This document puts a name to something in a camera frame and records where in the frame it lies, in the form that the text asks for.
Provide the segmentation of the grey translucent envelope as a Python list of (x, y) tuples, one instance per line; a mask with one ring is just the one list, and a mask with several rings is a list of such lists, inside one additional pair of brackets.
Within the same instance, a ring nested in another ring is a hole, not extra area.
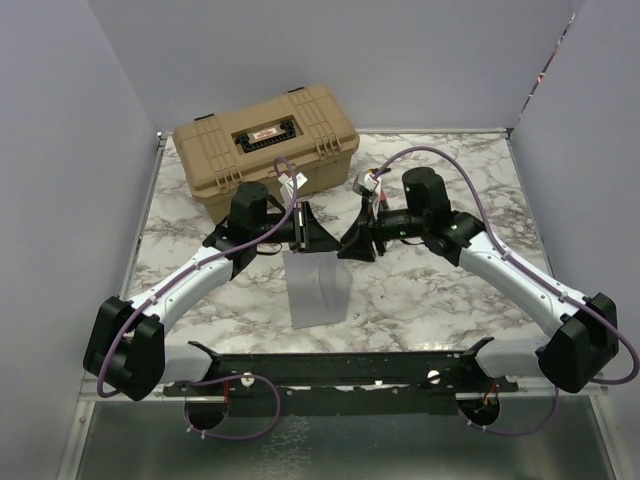
[(283, 260), (293, 329), (346, 320), (353, 278), (336, 253), (286, 251)]

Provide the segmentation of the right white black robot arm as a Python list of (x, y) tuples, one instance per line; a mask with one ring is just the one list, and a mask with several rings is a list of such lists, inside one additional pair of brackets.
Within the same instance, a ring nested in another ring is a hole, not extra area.
[(419, 238), (445, 258), (492, 285), (542, 330), (520, 340), (484, 339), (472, 359), (459, 367), (461, 383), (481, 391), (503, 376), (545, 377), (559, 389), (579, 392), (618, 351), (613, 333), (617, 308), (603, 293), (588, 297), (546, 275), (500, 241), (492, 241), (478, 218), (452, 209), (442, 177), (429, 167), (402, 176), (406, 206), (388, 210), (381, 203), (381, 182), (357, 175), (360, 212), (342, 236), (341, 259), (372, 262), (390, 240)]

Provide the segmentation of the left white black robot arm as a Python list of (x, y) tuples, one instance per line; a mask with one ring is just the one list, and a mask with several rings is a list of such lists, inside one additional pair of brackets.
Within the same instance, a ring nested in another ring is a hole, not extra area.
[[(276, 212), (269, 212), (271, 206)], [(202, 395), (214, 392), (221, 380), (215, 353), (195, 341), (168, 347), (165, 337), (201, 299), (238, 276), (266, 243), (287, 243), (302, 253), (340, 248), (308, 202), (278, 206), (263, 184), (242, 184), (223, 223), (187, 263), (130, 300), (112, 296), (101, 304), (83, 359), (85, 371), (97, 379), (98, 396), (123, 394), (139, 401), (173, 382), (188, 383)]]

